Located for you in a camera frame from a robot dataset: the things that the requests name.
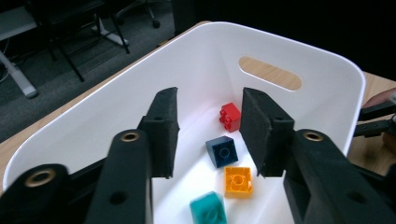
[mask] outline office chair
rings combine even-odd
[[[155,19],[154,13],[150,6],[151,3],[159,3],[159,2],[169,2],[170,3],[171,0],[135,0],[132,2],[132,4],[128,5],[127,7],[124,7],[123,9],[121,9],[119,12],[116,13],[118,22],[123,23],[122,15],[125,14],[127,11],[131,10],[132,8],[144,5],[144,7],[146,8],[146,11],[148,11],[148,13],[151,17],[152,27],[159,28],[161,26],[161,23]]]
[[[48,47],[52,58],[56,60],[51,46],[54,44],[66,58],[81,82],[84,81],[84,78],[70,58],[74,53],[91,46],[101,38],[115,32],[120,37],[121,44],[126,52],[129,53],[120,27],[116,23],[115,15],[109,10],[112,8],[109,5],[110,3],[111,1],[107,0],[26,0],[25,2],[26,10],[32,14],[37,27],[41,30],[41,34],[49,41]],[[103,13],[109,14],[108,16],[113,21],[115,27],[114,31],[106,32],[105,34],[102,32],[103,26],[99,16]],[[95,39],[84,44],[79,49],[66,52],[64,49],[66,38],[93,25],[95,25],[96,29]]]

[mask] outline navy blue lego brick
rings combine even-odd
[[[216,168],[238,161],[235,144],[231,137],[222,136],[206,142],[207,153]]]

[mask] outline gray carpet floor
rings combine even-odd
[[[158,29],[152,27],[150,16],[145,10],[132,10],[123,17],[124,24],[120,28],[124,38],[129,41],[130,54],[126,54],[123,47],[104,39],[72,56],[85,82],[79,81],[69,64],[56,50],[57,61],[53,61],[49,51],[43,49],[18,64],[39,94],[33,99],[26,98],[11,76],[0,83],[0,142],[135,62],[163,41],[172,38],[175,26],[170,3],[153,4],[152,9],[156,19],[161,23]],[[108,30],[112,27],[108,20],[104,20],[104,25],[109,27]],[[76,42],[70,43],[70,47],[81,42],[78,40],[90,36],[91,31],[82,32],[76,36]],[[0,79],[6,73],[4,66],[0,64]]]

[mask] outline wooden table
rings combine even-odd
[[[253,69],[255,68],[255,64],[250,64],[249,66],[252,66]],[[94,92],[95,90],[106,84],[109,80],[118,76],[125,69],[119,71],[117,74],[113,75],[112,77],[109,77],[102,83],[86,91],[85,93],[81,94],[79,97],[63,105],[62,107],[50,113],[43,119],[37,121],[36,123],[24,129],[23,131],[15,134],[5,142],[1,143],[0,144],[0,153],[1,153],[0,183],[3,182],[3,175],[6,166],[8,164],[8,161],[10,160],[14,152],[21,146],[21,144],[24,141],[26,141],[26,139],[29,138],[29,136],[31,136],[37,130],[44,127],[46,124],[48,124],[49,122],[60,116],[64,111],[66,111],[67,109],[69,109],[70,107],[72,107],[73,105],[75,105],[76,103],[87,97],[88,95],[90,95],[92,92]],[[269,70],[271,70],[271,72],[269,73],[266,73],[265,70],[266,68],[262,69],[262,72],[260,74],[261,77],[271,76],[274,72],[276,72],[274,71],[273,67],[269,68]],[[385,91],[390,88],[396,87],[396,82],[394,81],[384,79],[382,77],[377,77],[375,75],[368,73],[365,73],[365,75],[367,80],[367,86],[366,86],[363,102],[366,102],[370,97],[380,93],[381,91]],[[294,81],[290,81],[290,80],[279,80],[279,81],[284,82],[284,85],[281,86],[290,86],[291,88],[294,88],[296,86]],[[386,147],[383,146],[381,137],[354,138],[347,157],[352,163],[357,164],[366,169],[372,170],[381,175],[384,175],[387,172],[389,166],[394,162],[396,162],[396,155],[392,154]]]

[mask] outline lego brick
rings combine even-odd
[[[250,198],[253,193],[249,167],[224,167],[224,197]]]
[[[227,223],[222,197],[214,191],[191,201],[190,209],[194,224]]]
[[[206,143],[207,153],[216,168],[238,161],[235,144],[231,137],[222,136]]]
[[[232,133],[239,130],[241,125],[241,112],[233,103],[223,105],[220,110],[220,122],[224,129]]]

